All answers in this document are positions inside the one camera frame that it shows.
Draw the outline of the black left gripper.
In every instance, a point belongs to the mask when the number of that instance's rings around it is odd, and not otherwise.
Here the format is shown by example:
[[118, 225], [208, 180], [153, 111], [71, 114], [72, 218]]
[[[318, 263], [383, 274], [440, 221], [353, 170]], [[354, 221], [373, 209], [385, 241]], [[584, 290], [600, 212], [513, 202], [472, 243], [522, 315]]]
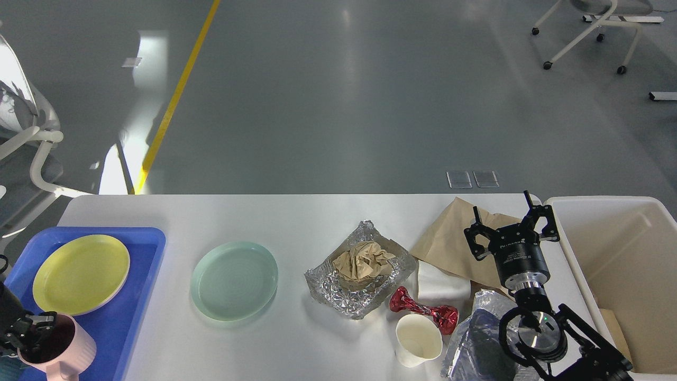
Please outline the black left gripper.
[[16, 357], [20, 351], [40, 347], [56, 326], [56, 312], [32, 314], [1, 284], [2, 356]]

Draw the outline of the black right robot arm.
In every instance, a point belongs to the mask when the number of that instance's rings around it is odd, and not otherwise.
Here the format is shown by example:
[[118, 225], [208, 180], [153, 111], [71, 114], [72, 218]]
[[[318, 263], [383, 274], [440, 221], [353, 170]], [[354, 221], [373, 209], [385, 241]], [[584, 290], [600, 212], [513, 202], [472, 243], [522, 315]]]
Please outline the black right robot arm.
[[572, 309], [554, 310], [544, 285], [551, 273], [540, 247], [560, 234], [552, 207], [535, 205], [525, 191], [528, 212], [522, 221], [491, 228], [474, 206], [474, 222], [464, 230], [478, 261], [494, 259], [501, 286], [516, 306], [499, 323], [499, 343], [520, 366], [544, 380], [631, 380], [633, 364]]

